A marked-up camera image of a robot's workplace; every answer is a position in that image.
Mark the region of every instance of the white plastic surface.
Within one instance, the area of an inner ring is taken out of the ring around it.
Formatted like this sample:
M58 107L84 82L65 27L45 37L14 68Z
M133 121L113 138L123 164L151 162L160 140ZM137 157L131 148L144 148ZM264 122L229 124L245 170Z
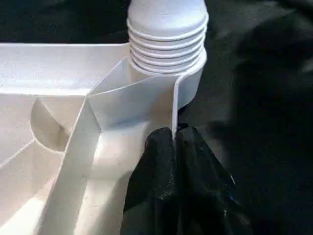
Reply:
M174 65L181 65L187 62L192 61L197 56L200 55L202 51L202 47L192 53L189 53L185 56L178 56L175 58L167 58L166 56L164 58L158 58L158 57L151 57L147 56L143 53L137 52L135 49L131 47L131 54L138 58L140 61L149 64L149 65L159 65L159 66L174 66Z
M195 66L199 62L201 57L204 56L204 53L205 52L202 50L202 52L200 52L200 54L195 56L192 60L187 61L187 62L182 63L182 64L173 65L173 66L169 66L169 65L161 65L160 66L160 65L151 65L151 64L145 63L142 59L135 56L132 52L131 52L131 56L132 56L131 58L135 64L137 64L139 67L141 67L142 69L144 69L146 71L155 72L155 73L162 73L162 74L167 74L167 73L173 74L173 73L185 72L188 69Z
M136 35L133 35L131 31L128 31L128 35L131 43L137 44L141 47L153 50L177 50L190 47L196 44L197 42L201 41L201 39L205 37L206 30L207 28L205 27L198 34L193 35L189 38L169 42L151 41L143 39Z
M68 50L64 57L71 65L57 62L61 47ZM0 56L11 58L0 76L13 78L0 95L0 124L5 127L0 145L6 151L0 200L7 202L1 205L1 234L21 234L21 228L34 234L35 225L41 235L119 234L128 178L146 137L160 127L175 133L177 110L196 94L206 61L203 54L188 73L155 75L130 66L128 44L69 47L0 45ZM109 65L100 66L96 59ZM88 76L74 73L68 75L70 84L58 83L68 73L63 69L71 66ZM34 86L25 85L23 78ZM59 96L65 91L67 96ZM73 96L86 91L87 96Z
M128 10L129 29L155 41L190 37L207 20L204 0L132 0Z

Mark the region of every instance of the white cylinder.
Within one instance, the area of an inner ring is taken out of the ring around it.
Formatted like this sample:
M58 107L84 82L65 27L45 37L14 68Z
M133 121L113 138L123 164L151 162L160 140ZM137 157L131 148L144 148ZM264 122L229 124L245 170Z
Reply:
M206 26L204 0L132 0L128 10L129 28L153 39L185 38Z
M130 60L149 72L185 72L199 61L208 20L204 0L132 0Z

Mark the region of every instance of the black cloth background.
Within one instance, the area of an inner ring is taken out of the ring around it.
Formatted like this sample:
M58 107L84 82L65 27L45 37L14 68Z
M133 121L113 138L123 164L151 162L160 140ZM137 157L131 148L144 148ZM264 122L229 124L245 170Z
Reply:
M260 234L313 234L313 2L206 3L209 58L179 119L205 133ZM126 42L126 14L126 1L2 0L0 41Z
M182 234L253 235L235 183L195 128L178 131L176 155Z

